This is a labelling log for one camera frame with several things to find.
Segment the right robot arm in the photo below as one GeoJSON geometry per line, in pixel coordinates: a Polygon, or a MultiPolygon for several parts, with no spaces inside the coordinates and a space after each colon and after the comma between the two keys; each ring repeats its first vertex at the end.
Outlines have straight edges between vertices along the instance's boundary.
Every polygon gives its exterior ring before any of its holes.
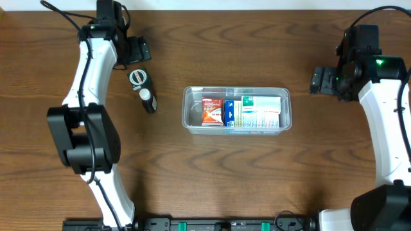
{"type": "Polygon", "coordinates": [[[310,93],[361,104],[376,163],[376,187],[346,209],[319,212],[317,230],[410,230],[410,111],[407,69],[383,55],[375,25],[344,31],[336,67],[316,67],[310,93]]]}

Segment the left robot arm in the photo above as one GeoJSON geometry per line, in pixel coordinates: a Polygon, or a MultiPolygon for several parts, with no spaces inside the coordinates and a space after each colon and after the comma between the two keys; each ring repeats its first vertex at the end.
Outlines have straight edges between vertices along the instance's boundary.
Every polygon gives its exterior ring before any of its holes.
{"type": "Polygon", "coordinates": [[[130,14],[114,0],[99,0],[96,16],[76,25],[80,59],[63,103],[47,122],[62,164],[91,188],[103,217],[62,223],[63,230],[139,230],[136,208],[119,174],[119,134],[105,108],[112,71],[151,59],[143,37],[127,35],[130,14]]]}

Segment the red orange small box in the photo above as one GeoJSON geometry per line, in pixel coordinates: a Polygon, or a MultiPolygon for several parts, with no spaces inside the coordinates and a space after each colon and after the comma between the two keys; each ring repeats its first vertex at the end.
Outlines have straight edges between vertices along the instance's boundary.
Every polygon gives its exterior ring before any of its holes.
{"type": "Polygon", "coordinates": [[[202,98],[202,126],[223,126],[222,108],[222,98],[202,98]]]}

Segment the white green medicine box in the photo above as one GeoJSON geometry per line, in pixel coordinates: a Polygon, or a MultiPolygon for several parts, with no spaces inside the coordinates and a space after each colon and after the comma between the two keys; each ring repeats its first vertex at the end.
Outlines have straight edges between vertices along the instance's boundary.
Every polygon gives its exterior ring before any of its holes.
{"type": "Polygon", "coordinates": [[[281,113],[281,98],[271,96],[242,96],[243,112],[281,113]]]}

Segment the dark green square box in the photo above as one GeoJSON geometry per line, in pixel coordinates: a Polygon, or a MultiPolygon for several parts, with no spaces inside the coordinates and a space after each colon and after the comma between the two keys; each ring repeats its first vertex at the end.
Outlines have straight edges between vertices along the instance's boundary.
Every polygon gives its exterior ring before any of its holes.
{"type": "Polygon", "coordinates": [[[135,92],[139,92],[141,89],[150,89],[152,87],[152,79],[144,67],[128,73],[127,78],[135,92]]]}

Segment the black bottle white cap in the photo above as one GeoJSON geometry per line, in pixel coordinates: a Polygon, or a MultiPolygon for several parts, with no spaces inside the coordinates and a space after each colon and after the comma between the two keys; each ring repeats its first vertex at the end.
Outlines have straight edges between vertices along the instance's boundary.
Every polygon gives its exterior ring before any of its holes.
{"type": "Polygon", "coordinates": [[[139,96],[142,100],[142,105],[144,109],[149,114],[152,114],[157,110],[157,100],[149,89],[141,89],[139,91],[139,96]]]}

